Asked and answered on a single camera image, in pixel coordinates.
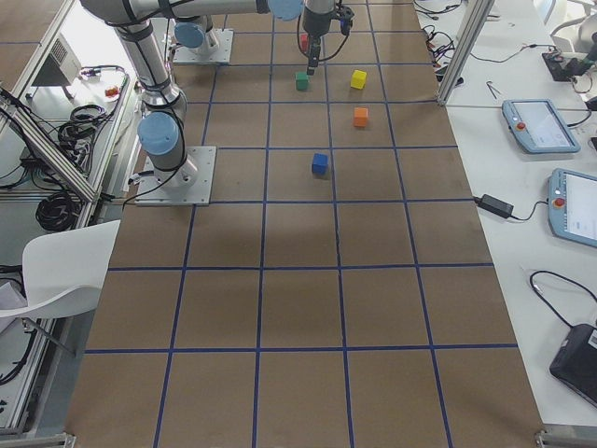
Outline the red wooden block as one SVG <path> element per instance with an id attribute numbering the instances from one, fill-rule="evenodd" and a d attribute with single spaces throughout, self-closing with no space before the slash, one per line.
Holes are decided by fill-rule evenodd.
<path id="1" fill-rule="evenodd" d="M 309 46 L 309 38 L 306 34 L 300 34 L 299 35 L 299 46 L 300 46 L 300 50 L 303 53 L 307 52 L 308 46 Z"/>

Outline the green wooden block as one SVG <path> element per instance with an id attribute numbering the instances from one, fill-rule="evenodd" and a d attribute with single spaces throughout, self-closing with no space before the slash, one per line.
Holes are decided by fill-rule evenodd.
<path id="1" fill-rule="evenodd" d="M 295 88 L 297 91 L 306 91 L 309 89 L 310 77 L 306 72 L 295 73 Z"/>

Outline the yellow wooden block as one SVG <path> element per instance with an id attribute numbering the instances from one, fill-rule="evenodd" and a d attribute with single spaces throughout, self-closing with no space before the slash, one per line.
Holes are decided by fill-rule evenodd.
<path id="1" fill-rule="evenodd" d="M 351 76 L 350 86 L 352 89 L 363 90 L 366 86 L 368 73 L 363 70 L 355 69 Z"/>

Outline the orange wooden block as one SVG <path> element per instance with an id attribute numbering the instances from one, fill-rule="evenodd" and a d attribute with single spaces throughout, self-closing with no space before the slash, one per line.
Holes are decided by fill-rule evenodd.
<path id="1" fill-rule="evenodd" d="M 369 110 L 367 107 L 355 107 L 353 125 L 355 128 L 366 128 L 369 122 Z"/>

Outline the blue wooden block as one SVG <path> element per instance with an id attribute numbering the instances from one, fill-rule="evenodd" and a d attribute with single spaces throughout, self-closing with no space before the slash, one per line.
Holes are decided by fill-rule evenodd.
<path id="1" fill-rule="evenodd" d="M 328 156 L 324 153 L 314 153 L 312 156 L 312 173 L 325 175 L 328 170 Z"/>

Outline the upper teach pendant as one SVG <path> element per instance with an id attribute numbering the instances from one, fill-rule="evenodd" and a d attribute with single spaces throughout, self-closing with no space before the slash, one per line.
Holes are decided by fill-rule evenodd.
<path id="1" fill-rule="evenodd" d="M 515 141 L 530 154 L 577 153 L 580 144 L 549 99 L 505 100 L 503 117 Z"/>

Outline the teach pendant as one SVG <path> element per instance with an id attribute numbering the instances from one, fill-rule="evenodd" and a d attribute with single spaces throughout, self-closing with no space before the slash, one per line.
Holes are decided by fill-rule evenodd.
<path id="1" fill-rule="evenodd" d="M 596 246 L 596 177 L 558 168 L 548 180 L 548 224 L 560 238 Z"/>
<path id="2" fill-rule="evenodd" d="M 577 153 L 580 144 L 549 99 L 505 100 L 503 117 L 515 141 L 530 154 Z"/>

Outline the brown paper table mat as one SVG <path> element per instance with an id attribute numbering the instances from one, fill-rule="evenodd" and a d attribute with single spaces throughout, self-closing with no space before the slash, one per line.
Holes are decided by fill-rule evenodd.
<path id="1" fill-rule="evenodd" d="M 175 69 L 187 140 L 217 149 L 211 202 L 126 207 L 66 419 L 78 446 L 534 445 L 415 8 L 353 9 L 306 91 L 294 25 L 264 16 L 216 20 L 230 65 Z"/>

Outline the black power adapter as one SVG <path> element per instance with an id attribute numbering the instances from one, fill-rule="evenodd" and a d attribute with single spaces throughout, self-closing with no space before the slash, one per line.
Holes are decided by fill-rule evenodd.
<path id="1" fill-rule="evenodd" d="M 488 211 L 504 219 L 510 218 L 514 209 L 514 206 L 512 204 L 506 203 L 489 194 L 475 196 L 474 202 L 478 208 Z"/>

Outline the grey control box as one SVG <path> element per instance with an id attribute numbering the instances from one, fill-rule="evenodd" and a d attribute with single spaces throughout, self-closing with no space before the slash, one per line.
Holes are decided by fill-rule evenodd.
<path id="1" fill-rule="evenodd" d="M 62 33 L 54 39 L 49 54 L 41 65 L 32 86 L 60 87 L 68 100 L 73 100 L 74 95 L 68 90 L 79 76 L 82 68 L 80 60 Z"/>

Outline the lower teach pendant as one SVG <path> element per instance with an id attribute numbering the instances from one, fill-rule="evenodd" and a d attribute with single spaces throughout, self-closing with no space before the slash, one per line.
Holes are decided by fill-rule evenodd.
<path id="1" fill-rule="evenodd" d="M 548 180 L 548 224 L 560 238 L 596 246 L 596 177 L 558 168 Z"/>

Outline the white chair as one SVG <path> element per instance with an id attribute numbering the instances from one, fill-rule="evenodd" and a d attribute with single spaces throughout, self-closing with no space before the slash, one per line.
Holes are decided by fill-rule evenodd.
<path id="1" fill-rule="evenodd" d="M 63 318 L 95 309 L 119 225 L 114 220 L 30 241 L 22 253 L 27 305 L 1 316 Z"/>

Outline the black laptop case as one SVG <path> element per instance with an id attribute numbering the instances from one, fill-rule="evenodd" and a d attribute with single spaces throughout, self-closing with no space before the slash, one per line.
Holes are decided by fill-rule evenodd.
<path id="1" fill-rule="evenodd" d="M 571 327 L 549 366 L 551 375 L 596 406 L 596 328 Z"/>

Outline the aluminium frame post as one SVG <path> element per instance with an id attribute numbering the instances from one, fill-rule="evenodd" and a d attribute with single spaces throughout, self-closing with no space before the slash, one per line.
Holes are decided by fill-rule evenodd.
<path id="1" fill-rule="evenodd" d="M 451 62 L 439 84 L 437 102 L 446 105 L 457 80 L 461 76 L 475 42 L 484 26 L 484 23 L 493 8 L 493 0 L 469 1 L 465 15 L 455 38 L 455 51 Z"/>

